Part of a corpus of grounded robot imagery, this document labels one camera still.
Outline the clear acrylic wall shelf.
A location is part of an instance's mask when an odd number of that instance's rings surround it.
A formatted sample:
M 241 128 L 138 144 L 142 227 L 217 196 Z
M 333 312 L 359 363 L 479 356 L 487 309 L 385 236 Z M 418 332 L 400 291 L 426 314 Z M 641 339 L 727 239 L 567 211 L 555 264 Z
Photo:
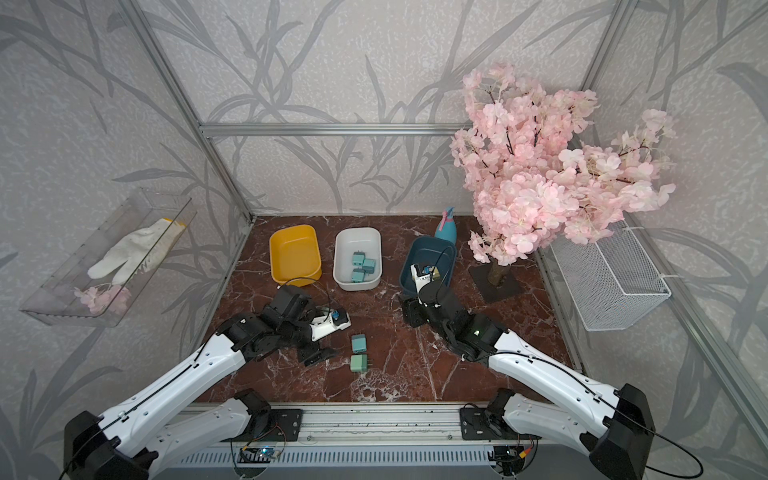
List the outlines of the clear acrylic wall shelf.
M 136 189 L 20 311 L 49 326 L 117 326 L 196 214 L 189 196 Z

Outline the right circuit board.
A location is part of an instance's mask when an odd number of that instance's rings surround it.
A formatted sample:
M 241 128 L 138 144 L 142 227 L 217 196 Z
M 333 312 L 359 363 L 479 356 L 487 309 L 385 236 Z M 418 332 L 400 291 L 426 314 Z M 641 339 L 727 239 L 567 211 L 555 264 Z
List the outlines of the right circuit board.
M 521 470 L 525 467 L 527 457 L 533 447 L 496 445 L 488 453 L 488 461 L 496 467 Z

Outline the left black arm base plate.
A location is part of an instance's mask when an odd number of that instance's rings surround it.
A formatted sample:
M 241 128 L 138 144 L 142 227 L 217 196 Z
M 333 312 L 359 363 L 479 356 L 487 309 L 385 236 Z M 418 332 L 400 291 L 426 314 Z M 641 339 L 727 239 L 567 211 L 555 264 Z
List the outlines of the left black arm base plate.
M 302 409 L 270 410 L 256 414 L 236 441 L 297 442 L 302 425 Z

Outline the aluminium front rail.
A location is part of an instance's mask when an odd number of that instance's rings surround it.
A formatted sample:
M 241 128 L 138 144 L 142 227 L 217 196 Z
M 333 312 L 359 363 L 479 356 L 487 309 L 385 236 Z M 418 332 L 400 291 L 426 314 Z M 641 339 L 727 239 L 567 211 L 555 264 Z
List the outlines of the aluminium front rail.
M 500 408 L 501 418 L 513 430 L 515 438 L 535 435 L 585 451 L 580 437 L 586 433 L 596 438 L 604 436 L 615 410 L 593 396 L 573 400 L 575 403 L 565 408 L 515 394 Z M 144 448 L 194 452 L 244 434 L 255 412 L 245 402 L 230 399 L 172 423 L 180 411 L 179 407 L 143 405 L 131 412 L 128 407 L 121 406 L 114 414 L 106 414 L 99 426 L 108 439 L 119 440 L 118 450 L 129 457 Z M 461 429 L 457 405 L 319 406 L 306 410 L 298 440 L 330 444 L 354 439 L 383 444 L 392 444 L 397 439 L 410 443 L 418 440 L 445 442 L 450 434 L 460 437 Z

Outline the left circuit board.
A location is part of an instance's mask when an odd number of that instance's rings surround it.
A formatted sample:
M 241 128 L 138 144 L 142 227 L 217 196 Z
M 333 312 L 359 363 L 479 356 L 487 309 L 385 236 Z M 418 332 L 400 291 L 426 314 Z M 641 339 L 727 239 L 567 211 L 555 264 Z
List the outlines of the left circuit board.
M 239 464 L 266 465 L 280 460 L 283 453 L 283 449 L 273 446 L 244 447 L 237 452 L 236 460 Z

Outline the white work glove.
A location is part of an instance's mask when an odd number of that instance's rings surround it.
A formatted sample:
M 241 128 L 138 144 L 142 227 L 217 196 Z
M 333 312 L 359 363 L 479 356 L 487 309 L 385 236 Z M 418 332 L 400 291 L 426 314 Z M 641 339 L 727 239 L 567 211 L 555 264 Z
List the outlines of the white work glove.
M 113 274 L 111 283 L 122 286 L 135 274 L 158 267 L 186 228 L 184 223 L 161 218 L 149 227 L 135 230 L 110 248 L 87 274 L 93 280 Z

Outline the green plug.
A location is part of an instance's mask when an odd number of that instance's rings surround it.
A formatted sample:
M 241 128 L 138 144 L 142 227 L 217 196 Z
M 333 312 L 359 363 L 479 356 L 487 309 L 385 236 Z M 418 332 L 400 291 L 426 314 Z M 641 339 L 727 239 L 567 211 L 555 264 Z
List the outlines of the green plug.
M 350 357 L 350 371 L 365 373 L 372 367 L 372 361 L 367 354 L 354 354 Z

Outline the teal plug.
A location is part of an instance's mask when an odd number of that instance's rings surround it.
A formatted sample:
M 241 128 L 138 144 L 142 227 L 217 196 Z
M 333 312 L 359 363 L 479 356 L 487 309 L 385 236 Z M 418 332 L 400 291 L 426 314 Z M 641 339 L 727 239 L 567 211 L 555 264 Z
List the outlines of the teal plug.
M 362 269 L 366 274 L 373 274 L 375 272 L 376 262 L 373 259 L 366 258 L 363 260 Z
M 365 280 L 365 271 L 362 269 L 354 269 L 351 274 L 351 281 L 353 283 L 361 283 Z
M 367 340 L 364 334 L 352 335 L 350 340 L 353 354 L 363 354 L 367 352 Z
M 364 259 L 366 259 L 365 253 L 362 251 L 356 251 L 352 255 L 352 264 L 355 267 L 362 267 Z

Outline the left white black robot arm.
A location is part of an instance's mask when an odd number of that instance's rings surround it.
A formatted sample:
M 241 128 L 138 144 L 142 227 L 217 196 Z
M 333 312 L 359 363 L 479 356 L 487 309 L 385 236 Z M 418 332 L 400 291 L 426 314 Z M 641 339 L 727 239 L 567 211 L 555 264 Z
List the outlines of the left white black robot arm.
M 350 324 L 344 308 L 318 306 L 302 288 L 281 286 L 261 312 L 229 318 L 145 389 L 99 415 L 83 411 L 71 419 L 60 476 L 151 479 L 217 442 L 271 435 L 282 427 L 270 404 L 251 389 L 192 418 L 175 417 L 221 379 L 281 349 L 294 349 L 306 366 L 333 357 L 335 350 L 320 340 Z

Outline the circuit board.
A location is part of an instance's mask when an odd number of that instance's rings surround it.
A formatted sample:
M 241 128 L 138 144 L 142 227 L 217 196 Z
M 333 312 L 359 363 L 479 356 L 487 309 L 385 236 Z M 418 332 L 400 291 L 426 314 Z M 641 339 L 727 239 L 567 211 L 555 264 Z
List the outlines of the circuit board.
M 496 467 L 521 470 L 525 467 L 527 457 L 533 447 L 496 445 L 488 453 L 488 461 Z
M 266 465 L 280 460 L 283 453 L 283 449 L 273 446 L 244 447 L 237 452 L 236 460 L 239 464 Z

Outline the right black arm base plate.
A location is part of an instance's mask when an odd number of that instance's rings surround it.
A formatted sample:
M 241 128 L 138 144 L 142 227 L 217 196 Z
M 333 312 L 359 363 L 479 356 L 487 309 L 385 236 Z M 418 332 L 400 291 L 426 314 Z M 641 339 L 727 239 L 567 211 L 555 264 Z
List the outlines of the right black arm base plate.
M 540 436 L 518 433 L 509 427 L 500 417 L 488 414 L 486 408 L 474 404 L 465 404 L 459 409 L 461 438 L 466 441 L 509 440 L 515 442 L 533 442 Z

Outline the yellow plastic storage box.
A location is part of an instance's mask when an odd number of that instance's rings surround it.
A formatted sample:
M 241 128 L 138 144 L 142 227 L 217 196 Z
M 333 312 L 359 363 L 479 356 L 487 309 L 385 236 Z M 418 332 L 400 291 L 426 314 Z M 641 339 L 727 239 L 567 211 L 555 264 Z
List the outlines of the yellow plastic storage box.
M 305 286 L 320 279 L 322 259 L 316 230 L 307 224 L 278 230 L 269 239 L 270 268 L 279 285 Z

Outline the teal pink spray bottle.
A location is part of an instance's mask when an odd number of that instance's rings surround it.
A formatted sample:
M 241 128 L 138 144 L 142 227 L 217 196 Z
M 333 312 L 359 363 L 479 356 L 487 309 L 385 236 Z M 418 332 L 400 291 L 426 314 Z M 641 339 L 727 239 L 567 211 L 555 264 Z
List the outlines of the teal pink spray bottle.
M 454 219 L 454 208 L 449 207 L 442 212 L 442 217 L 435 229 L 434 237 L 456 244 L 457 226 Z

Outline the small pink flower sprig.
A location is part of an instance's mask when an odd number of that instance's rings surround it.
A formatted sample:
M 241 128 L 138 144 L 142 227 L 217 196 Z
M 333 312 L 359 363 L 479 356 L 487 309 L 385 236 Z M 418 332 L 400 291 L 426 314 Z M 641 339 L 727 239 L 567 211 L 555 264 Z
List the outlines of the small pink flower sprig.
M 101 315 L 105 312 L 122 315 L 129 308 L 132 294 L 124 286 L 101 284 L 86 290 L 75 288 L 74 296 L 93 315 Z

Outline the dark teal storage box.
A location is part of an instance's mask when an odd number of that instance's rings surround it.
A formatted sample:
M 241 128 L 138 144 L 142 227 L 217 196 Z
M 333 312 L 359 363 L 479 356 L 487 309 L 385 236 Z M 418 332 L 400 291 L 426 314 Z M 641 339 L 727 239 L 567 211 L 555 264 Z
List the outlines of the dark teal storage box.
M 417 268 L 437 267 L 434 279 L 442 280 L 445 286 L 451 283 L 453 270 L 457 257 L 457 248 L 454 243 L 431 236 L 416 238 L 405 257 L 401 269 L 399 281 L 403 293 L 409 297 L 416 296 L 416 284 L 413 280 L 411 266 Z

